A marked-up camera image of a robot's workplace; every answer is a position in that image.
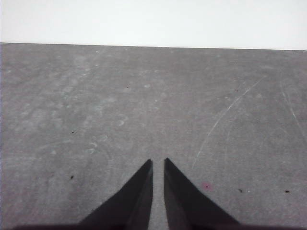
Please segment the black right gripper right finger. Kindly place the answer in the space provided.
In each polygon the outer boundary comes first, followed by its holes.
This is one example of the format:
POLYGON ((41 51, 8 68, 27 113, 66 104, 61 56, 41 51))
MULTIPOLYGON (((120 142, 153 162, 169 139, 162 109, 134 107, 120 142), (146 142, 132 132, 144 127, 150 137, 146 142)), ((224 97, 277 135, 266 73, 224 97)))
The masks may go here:
POLYGON ((164 161, 164 199, 169 228, 228 228, 240 223, 206 197, 169 159, 164 161))

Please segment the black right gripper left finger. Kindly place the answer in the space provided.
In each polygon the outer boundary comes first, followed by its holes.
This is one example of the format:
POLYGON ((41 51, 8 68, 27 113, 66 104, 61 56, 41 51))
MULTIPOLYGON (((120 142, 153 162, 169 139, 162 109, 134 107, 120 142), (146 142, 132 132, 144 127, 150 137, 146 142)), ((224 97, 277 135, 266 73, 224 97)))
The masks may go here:
POLYGON ((153 201, 153 161, 147 160, 123 187, 85 217, 84 228, 148 228, 153 201))

